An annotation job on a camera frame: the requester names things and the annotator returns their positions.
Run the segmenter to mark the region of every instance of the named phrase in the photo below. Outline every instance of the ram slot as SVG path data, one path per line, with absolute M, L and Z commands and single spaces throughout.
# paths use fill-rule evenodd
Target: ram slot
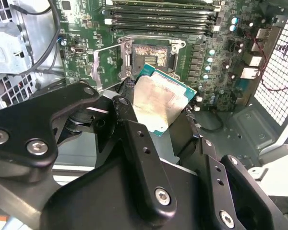
M 113 0 L 113 5 L 123 6 L 153 6 L 159 8 L 182 8 L 182 9 L 200 9 L 207 11 L 215 11 L 218 7 L 208 4 L 181 4 L 173 2 L 151 2 L 151 1 L 136 1 L 136 0 Z
M 114 12 L 127 12 L 127 13 L 148 13 L 148 14 L 165 14 L 165 15 L 185 15 L 187 14 L 190 17 L 198 16 L 215 16 L 216 12 L 207 11 L 207 10 L 198 10 L 198 9 L 178 9 L 178 8 L 166 8 L 166 7 L 141 7 L 141 6 L 107 6 L 106 10 Z
M 187 25 L 175 25 L 175 24 L 156 24 L 156 23 L 117 23 L 112 22 L 112 30 L 117 31 L 122 29 L 128 30 L 141 30 L 141 31 L 156 31 L 156 32 L 172 32 L 183 34 L 197 34 L 208 35 L 210 29 L 208 26 L 187 26 Z
M 140 27 L 132 27 L 129 26 L 127 28 L 125 27 L 119 27 L 119 26 L 114 26 L 112 28 L 113 31 L 116 32 L 124 32 L 124 33 L 135 33 L 135 32 L 139 32 L 139 33 L 146 33 L 147 29 L 145 28 L 140 28 Z M 192 34 L 192 35 L 205 35 L 205 36 L 211 36 L 212 34 L 210 32 L 204 32 L 204 31 L 188 31 L 188 30 L 165 30 L 165 29 L 159 29 L 159 28 L 152 28 L 150 29 L 150 32 L 156 32 L 156 33 L 169 33 L 169 34 Z
M 131 22 L 152 22 L 152 23 L 183 23 L 188 25 L 193 24 L 213 24 L 212 19 L 197 19 L 189 17 L 173 17 L 173 16 L 153 16 L 153 15 L 140 15 L 140 14 L 119 14 L 109 16 L 109 18 L 116 19 L 117 21 L 131 21 Z

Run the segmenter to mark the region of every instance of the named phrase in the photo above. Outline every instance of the ventilation grille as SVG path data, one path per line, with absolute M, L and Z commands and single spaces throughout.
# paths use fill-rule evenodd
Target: ventilation grille
M 12 14 L 7 0 L 0 0 L 0 22 L 12 22 Z
M 270 89 L 288 87 L 288 20 L 269 59 L 263 80 Z M 280 126 L 284 124 L 288 117 L 288 89 L 271 92 L 260 83 L 255 98 Z
M 0 97 L 7 106 L 17 104 L 32 95 L 33 82 L 31 75 L 22 76 L 21 81 L 13 84 L 9 78 L 4 77 L 0 80 Z

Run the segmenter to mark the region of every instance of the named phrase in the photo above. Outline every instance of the red wire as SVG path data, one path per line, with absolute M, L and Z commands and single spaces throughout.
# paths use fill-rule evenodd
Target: red wire
M 279 92 L 279 91 L 283 91 L 283 90 L 287 90 L 288 89 L 288 86 L 287 87 L 284 87 L 284 88 L 279 88 L 279 89 L 271 89 L 271 88 L 268 88 L 265 83 L 264 83 L 264 79 L 263 79 L 263 74 L 264 74 L 264 71 L 265 71 L 265 68 L 267 67 L 269 61 L 268 61 L 268 58 L 267 56 L 265 55 L 264 51 L 263 51 L 263 48 L 260 47 L 260 45 L 258 44 L 257 42 L 257 39 L 254 38 L 254 43 L 257 45 L 257 47 L 259 48 L 261 54 L 263 55 L 264 57 L 264 64 L 262 65 L 261 69 L 260 69 L 260 74 L 259 74 L 259 77 L 261 79 L 261 84 L 270 92 Z

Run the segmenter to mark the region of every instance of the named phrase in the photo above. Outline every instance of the black cable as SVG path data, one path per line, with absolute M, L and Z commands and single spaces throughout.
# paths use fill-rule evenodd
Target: black cable
M 48 68 L 48 70 L 51 70 L 54 67 L 54 65 L 56 64 L 58 52 L 59 52 L 59 44 L 56 43 L 56 49 L 54 51 L 53 61 L 51 63 L 51 66 Z
M 47 47 L 47 49 L 45 50 L 45 52 L 43 53 L 43 55 L 40 57 L 40 59 L 31 67 L 29 68 L 28 70 L 22 72 L 22 73 L 19 73 L 19 74 L 16 74 L 16 75 L 26 75 L 26 74 L 29 74 L 30 72 L 33 72 L 34 70 L 36 70 L 49 56 L 49 54 L 51 53 L 53 47 L 56 45 L 57 43 L 57 38 L 60 34 L 60 17 L 59 17 L 59 14 L 56 10 L 56 7 L 54 5 L 54 3 L 52 2 L 52 0 L 48 0 L 49 2 L 49 5 L 50 5 L 50 8 L 52 10 L 52 15 L 53 15 L 53 20 L 54 20 L 54 25 L 55 25 L 55 28 L 56 28 L 56 32 L 49 44 L 49 46 Z
M 25 10 L 24 8 L 22 8 L 20 6 L 16 6 L 16 5 L 13 5 L 13 4 L 10 4 L 10 8 L 13 9 L 13 10 L 16 10 L 16 11 L 18 11 L 20 13 L 23 13 L 25 15 L 29 14 L 29 15 L 35 15 L 35 16 L 48 13 L 51 10 L 51 7 L 49 6 L 47 9 L 45 9 L 42 12 L 32 13 L 32 12 L 29 12 L 29 11 Z
M 215 129 L 208 129 L 208 128 L 205 128 L 205 127 L 202 127 L 200 126 L 200 129 L 205 131 L 205 132 L 208 132 L 208 133 L 216 133 L 216 132 L 219 132 L 223 129 L 224 127 L 224 123 L 222 121 L 222 119 L 220 118 L 220 116 L 216 113 L 216 111 L 212 111 L 212 113 L 216 116 L 216 119 L 219 121 L 220 123 L 220 126 L 218 128 L 215 128 Z

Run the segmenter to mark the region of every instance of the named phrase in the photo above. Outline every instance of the motherboard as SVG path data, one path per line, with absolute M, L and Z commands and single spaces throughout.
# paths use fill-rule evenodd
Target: motherboard
M 268 25 L 256 0 L 57 0 L 66 81 L 98 91 L 136 79 L 145 64 L 194 88 L 197 109 L 246 103 Z

